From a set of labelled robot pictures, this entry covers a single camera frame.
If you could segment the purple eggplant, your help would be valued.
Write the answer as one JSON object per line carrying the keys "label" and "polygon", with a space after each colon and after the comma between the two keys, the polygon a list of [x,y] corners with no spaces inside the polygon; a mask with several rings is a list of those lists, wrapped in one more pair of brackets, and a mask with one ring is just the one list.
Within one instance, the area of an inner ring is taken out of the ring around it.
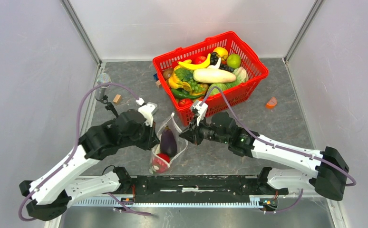
{"label": "purple eggplant", "polygon": [[160,138],[160,152],[167,154],[169,158],[177,155],[177,142],[173,131],[166,126]]}

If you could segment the clear zip top bag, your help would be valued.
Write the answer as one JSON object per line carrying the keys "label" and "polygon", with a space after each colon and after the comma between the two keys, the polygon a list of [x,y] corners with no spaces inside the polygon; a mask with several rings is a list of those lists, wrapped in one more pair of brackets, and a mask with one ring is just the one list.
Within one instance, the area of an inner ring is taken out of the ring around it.
{"label": "clear zip top bag", "polygon": [[165,174],[175,168],[186,151],[189,142],[179,135],[182,130],[174,120],[174,113],[165,119],[157,138],[160,143],[151,150],[149,172],[153,175]]}

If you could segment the white garlic bulb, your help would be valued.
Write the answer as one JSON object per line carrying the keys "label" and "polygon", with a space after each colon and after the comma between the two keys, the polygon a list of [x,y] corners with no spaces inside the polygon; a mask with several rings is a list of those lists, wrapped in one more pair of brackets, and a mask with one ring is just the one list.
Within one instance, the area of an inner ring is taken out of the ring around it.
{"label": "white garlic bulb", "polygon": [[207,68],[208,69],[219,69],[221,65],[221,58],[218,57],[216,63],[214,65],[209,65]]}

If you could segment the dark grape bunch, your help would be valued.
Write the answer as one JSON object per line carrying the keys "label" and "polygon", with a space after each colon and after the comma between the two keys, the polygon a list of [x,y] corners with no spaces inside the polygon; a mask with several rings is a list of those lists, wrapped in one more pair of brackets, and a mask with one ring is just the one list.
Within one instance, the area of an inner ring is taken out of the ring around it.
{"label": "dark grape bunch", "polygon": [[[211,53],[211,59],[210,59],[210,65],[214,65],[216,63],[218,59],[218,56],[215,52],[212,52]],[[223,63],[222,60],[221,60],[221,65],[220,65],[220,70],[225,70],[225,71],[228,71],[228,72],[231,72],[233,73],[234,72],[234,69],[227,66],[227,64]]]}

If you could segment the green lime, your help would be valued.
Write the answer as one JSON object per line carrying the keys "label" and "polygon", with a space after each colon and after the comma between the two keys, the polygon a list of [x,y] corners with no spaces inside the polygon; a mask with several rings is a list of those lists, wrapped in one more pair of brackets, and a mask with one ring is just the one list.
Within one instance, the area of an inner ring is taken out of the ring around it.
{"label": "green lime", "polygon": [[241,63],[242,63],[242,59],[237,54],[231,54],[226,59],[227,66],[229,66],[233,69],[239,68],[241,66]]}

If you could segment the yellow lemon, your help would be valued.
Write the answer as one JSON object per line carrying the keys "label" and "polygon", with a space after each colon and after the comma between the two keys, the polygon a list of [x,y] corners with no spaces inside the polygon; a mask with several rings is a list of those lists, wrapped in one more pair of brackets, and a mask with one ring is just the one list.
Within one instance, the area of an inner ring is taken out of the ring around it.
{"label": "yellow lemon", "polygon": [[218,57],[221,57],[223,59],[223,61],[225,61],[227,59],[227,57],[229,56],[228,51],[223,47],[216,47],[213,50],[213,52],[215,52]]}

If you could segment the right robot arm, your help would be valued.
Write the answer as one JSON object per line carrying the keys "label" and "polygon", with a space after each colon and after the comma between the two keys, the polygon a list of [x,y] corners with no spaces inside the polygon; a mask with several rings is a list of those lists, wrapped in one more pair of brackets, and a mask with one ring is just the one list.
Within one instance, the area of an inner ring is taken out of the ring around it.
{"label": "right robot arm", "polygon": [[268,168],[261,171],[257,188],[263,194],[274,189],[307,188],[322,197],[343,200],[349,167],[333,147],[313,150],[281,143],[238,126],[226,112],[215,114],[210,123],[195,117],[179,136],[194,145],[200,145],[203,140],[223,143],[240,157],[288,166],[288,170]]}

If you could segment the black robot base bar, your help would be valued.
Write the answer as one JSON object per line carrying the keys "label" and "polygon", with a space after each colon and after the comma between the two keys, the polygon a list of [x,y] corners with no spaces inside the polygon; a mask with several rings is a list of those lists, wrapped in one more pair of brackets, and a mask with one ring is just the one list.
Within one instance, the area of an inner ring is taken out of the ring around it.
{"label": "black robot base bar", "polygon": [[253,175],[141,175],[115,193],[133,194],[136,203],[246,203],[251,195],[287,195],[289,190]]}

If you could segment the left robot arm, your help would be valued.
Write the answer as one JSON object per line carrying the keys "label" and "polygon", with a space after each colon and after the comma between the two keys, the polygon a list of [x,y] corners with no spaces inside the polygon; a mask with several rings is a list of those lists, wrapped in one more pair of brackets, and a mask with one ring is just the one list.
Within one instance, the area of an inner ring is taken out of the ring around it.
{"label": "left robot arm", "polygon": [[131,177],[123,167],[87,181],[75,179],[88,168],[119,149],[136,146],[144,151],[153,149],[159,140],[155,133],[154,109],[148,105],[138,110],[122,112],[117,118],[92,126],[79,137],[71,152],[45,175],[19,185],[25,199],[28,220],[52,220],[62,215],[74,203],[98,194],[131,190]]}

